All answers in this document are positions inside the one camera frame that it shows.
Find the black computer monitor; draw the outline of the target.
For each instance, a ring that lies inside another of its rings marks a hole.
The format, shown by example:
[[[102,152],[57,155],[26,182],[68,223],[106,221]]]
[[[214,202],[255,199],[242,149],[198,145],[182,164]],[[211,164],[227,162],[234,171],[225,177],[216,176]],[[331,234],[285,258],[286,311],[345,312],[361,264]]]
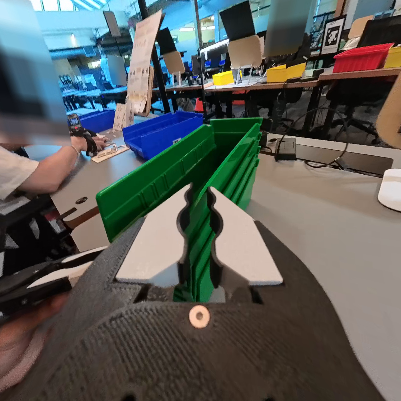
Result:
[[[374,46],[378,44],[401,43],[401,16],[393,16],[369,20],[366,23],[357,47]]]

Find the black white marker sign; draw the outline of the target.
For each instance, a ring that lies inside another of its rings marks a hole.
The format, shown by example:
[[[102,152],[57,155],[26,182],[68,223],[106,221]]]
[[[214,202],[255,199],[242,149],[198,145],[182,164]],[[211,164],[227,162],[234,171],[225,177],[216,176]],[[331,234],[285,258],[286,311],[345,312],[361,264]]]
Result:
[[[320,56],[337,54],[347,15],[332,18],[325,23]]]

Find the cardboard instruction board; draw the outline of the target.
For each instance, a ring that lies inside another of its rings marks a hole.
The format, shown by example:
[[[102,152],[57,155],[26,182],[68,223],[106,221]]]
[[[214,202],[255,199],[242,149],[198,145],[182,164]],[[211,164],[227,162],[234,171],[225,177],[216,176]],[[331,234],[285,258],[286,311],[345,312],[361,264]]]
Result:
[[[151,58],[162,19],[162,10],[159,10],[138,22],[134,34],[126,100],[131,113],[143,117],[149,115],[151,108],[154,78]]]

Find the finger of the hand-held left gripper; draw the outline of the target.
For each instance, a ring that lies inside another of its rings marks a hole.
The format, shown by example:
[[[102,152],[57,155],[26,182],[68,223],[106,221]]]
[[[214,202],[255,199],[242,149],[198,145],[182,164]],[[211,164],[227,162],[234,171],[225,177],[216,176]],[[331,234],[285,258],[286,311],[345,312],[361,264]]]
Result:
[[[34,288],[42,284],[54,282],[58,279],[63,279],[67,278],[69,283],[72,285],[72,287],[75,286],[76,282],[79,280],[79,278],[83,275],[83,273],[87,270],[87,268],[92,264],[93,262],[87,262],[82,265],[79,265],[77,267],[73,268],[64,268],[60,269],[57,271],[54,271],[52,273],[47,274],[46,276],[37,279],[34,281],[32,284],[30,284],[27,289],[29,288]]]
[[[47,266],[47,271],[75,268],[85,263],[93,262],[107,248],[108,246],[98,247],[50,262]]]

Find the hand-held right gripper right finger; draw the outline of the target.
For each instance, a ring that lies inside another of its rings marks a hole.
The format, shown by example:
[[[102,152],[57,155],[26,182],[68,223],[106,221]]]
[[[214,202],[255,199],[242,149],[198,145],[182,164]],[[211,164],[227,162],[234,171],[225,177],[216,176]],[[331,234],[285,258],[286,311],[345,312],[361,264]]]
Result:
[[[209,259],[213,287],[233,295],[238,288],[283,284],[253,218],[214,187],[207,189],[207,205],[214,233]]]

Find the small yellow bin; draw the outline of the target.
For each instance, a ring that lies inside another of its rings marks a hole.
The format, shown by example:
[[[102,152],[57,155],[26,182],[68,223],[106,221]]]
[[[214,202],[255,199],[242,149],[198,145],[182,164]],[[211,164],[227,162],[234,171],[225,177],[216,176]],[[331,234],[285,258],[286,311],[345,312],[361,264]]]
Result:
[[[401,67],[401,45],[391,47],[388,50],[388,55],[385,60],[383,68],[400,68]]]

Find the small cardboard sheet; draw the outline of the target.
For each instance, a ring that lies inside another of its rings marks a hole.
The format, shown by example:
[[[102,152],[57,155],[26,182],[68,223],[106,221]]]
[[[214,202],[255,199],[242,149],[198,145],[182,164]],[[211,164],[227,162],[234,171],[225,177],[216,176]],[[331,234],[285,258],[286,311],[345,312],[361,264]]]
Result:
[[[117,103],[113,121],[113,130],[122,131],[123,128],[134,124],[134,110],[131,101],[126,103]]]

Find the white document stand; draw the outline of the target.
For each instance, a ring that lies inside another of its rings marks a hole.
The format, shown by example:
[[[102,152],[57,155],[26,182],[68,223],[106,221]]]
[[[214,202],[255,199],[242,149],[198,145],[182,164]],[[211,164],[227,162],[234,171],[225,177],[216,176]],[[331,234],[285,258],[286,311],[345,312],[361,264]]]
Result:
[[[384,207],[401,212],[400,168],[391,168],[384,172],[377,199]]]

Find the yellow plastic bin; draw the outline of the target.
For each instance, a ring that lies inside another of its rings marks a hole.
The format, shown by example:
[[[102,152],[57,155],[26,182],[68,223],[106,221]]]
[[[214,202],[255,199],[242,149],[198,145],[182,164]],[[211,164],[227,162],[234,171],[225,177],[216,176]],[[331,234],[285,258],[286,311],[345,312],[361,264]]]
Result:
[[[235,83],[233,72],[231,70],[213,74],[212,80],[216,87],[233,85]]]
[[[267,69],[266,80],[267,83],[282,83],[291,79],[298,79],[302,77],[306,69],[306,63],[296,64],[290,67],[280,65]]]

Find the black wrist device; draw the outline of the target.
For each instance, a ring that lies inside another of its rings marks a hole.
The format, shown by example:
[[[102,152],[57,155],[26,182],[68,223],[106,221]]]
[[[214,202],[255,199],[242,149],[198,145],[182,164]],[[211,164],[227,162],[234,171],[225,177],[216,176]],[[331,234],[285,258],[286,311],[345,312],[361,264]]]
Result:
[[[95,142],[97,134],[89,129],[83,128],[80,118],[76,113],[67,115],[69,134],[71,138],[80,138],[84,141],[86,155],[94,157],[98,154],[98,146]]]

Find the black flat devices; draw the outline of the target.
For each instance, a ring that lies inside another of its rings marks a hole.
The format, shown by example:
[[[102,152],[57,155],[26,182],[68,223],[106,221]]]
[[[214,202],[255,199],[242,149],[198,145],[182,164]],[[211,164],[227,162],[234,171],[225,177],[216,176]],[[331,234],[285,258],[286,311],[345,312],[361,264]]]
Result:
[[[319,76],[324,73],[325,69],[308,69],[303,72],[303,74],[299,77],[290,77],[287,79],[286,83],[304,83],[317,81]]]

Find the red plastic bin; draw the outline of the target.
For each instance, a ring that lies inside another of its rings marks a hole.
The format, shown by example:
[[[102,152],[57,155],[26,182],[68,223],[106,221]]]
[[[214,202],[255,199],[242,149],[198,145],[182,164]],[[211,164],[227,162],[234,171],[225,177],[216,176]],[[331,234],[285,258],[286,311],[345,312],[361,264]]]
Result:
[[[371,71],[383,68],[394,43],[354,48],[334,56],[333,73]]]

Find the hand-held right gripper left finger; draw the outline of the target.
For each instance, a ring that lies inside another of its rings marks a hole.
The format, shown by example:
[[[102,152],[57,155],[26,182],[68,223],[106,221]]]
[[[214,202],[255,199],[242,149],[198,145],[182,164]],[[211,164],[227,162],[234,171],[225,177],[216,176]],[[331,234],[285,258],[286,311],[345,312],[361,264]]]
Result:
[[[115,279],[175,287],[190,273],[188,236],[193,184],[185,185],[145,217]]]

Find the wooden puzzle board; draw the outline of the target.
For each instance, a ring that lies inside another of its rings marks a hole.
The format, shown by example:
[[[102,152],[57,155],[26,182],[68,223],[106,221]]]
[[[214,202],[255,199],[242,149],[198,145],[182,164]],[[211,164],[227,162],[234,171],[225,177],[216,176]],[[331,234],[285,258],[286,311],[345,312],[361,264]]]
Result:
[[[101,163],[128,150],[129,147],[126,145],[117,145],[116,143],[112,142],[109,143],[108,146],[102,151],[98,152],[97,155],[91,157],[91,160],[95,163]]]

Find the person's left hand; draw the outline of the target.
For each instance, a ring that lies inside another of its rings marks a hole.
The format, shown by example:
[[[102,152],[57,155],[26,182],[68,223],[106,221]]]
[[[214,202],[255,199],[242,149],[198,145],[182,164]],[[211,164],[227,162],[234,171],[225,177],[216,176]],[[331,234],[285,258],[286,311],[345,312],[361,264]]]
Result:
[[[52,318],[65,305],[69,292],[48,298],[16,315],[0,330],[0,391],[20,383],[40,356],[51,332]]]

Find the wooden document stand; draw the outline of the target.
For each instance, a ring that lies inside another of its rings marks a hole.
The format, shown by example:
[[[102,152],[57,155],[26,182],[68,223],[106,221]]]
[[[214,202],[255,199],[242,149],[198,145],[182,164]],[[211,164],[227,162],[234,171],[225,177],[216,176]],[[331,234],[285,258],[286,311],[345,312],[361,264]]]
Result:
[[[250,3],[238,3],[219,15],[228,38],[231,67],[237,71],[235,83],[239,84],[241,69],[258,68],[262,63],[260,39],[255,32]]]
[[[176,76],[178,87],[182,85],[182,74],[185,73],[182,56],[176,49],[171,33],[168,28],[158,31],[156,36],[160,56],[163,57],[168,73]]]

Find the blue plastic bin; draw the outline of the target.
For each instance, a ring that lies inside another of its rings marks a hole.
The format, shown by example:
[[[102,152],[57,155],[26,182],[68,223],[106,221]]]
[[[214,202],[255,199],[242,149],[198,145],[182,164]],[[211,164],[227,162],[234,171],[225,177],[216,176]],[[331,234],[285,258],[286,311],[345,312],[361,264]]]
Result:
[[[203,115],[177,111],[123,128],[126,146],[145,161],[157,156],[201,127]]]
[[[83,128],[94,133],[113,129],[114,118],[115,110],[107,108],[79,116]]]

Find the grey desk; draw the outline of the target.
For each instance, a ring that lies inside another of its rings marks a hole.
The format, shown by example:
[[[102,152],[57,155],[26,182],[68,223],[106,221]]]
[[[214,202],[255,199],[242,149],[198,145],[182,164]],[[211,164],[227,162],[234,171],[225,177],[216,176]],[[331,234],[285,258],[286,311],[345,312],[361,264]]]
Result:
[[[401,224],[378,201],[382,177],[259,159],[247,213],[310,269],[372,381],[400,400]]]
[[[48,193],[69,228],[98,214],[96,194],[143,164],[131,150],[100,163],[92,161],[85,152],[81,154],[57,191]]]

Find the black power adapter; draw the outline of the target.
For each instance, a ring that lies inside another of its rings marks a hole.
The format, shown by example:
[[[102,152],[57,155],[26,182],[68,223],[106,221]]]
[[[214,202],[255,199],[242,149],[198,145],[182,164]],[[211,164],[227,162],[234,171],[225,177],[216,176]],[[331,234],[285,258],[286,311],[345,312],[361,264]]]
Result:
[[[296,139],[283,136],[277,139],[275,146],[275,161],[295,161],[297,159]]]

